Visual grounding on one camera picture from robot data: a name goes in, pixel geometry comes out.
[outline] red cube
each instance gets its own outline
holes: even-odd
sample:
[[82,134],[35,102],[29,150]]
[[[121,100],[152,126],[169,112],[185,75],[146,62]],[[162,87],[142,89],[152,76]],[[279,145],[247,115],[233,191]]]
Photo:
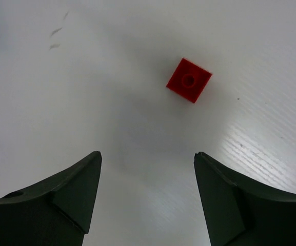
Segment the red cube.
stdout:
[[210,72],[182,58],[166,87],[195,103],[211,76]]

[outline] block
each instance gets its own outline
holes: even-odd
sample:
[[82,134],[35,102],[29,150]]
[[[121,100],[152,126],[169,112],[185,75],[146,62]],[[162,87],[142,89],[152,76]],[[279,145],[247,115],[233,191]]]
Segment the block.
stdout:
[[183,58],[166,87],[195,103],[211,76],[210,72]]

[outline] white table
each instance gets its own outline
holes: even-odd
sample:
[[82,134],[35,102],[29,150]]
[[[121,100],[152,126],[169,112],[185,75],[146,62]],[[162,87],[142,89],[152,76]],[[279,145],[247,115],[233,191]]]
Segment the white table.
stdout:
[[[182,57],[214,73],[196,104]],[[0,197],[91,151],[84,246],[210,245],[198,151],[296,193],[296,1],[0,0]]]

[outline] red square brick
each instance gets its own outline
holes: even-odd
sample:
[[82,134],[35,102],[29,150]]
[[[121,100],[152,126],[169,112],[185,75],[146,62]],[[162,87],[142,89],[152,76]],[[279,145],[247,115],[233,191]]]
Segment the red square brick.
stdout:
[[211,76],[210,72],[183,58],[166,87],[195,103]]

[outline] scuff mark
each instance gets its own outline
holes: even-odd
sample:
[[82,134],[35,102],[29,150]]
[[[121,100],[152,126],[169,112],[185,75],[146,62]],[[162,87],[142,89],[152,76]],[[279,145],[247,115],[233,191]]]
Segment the scuff mark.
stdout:
[[68,14],[69,14],[69,11],[65,14],[64,20],[67,18]]
[[51,35],[50,35],[50,38],[56,34],[57,32],[59,32],[60,30],[62,29],[62,27],[58,28],[58,29],[55,29],[53,32],[51,32]]
[[50,50],[54,49],[54,48],[59,48],[61,44],[54,44],[50,46]]

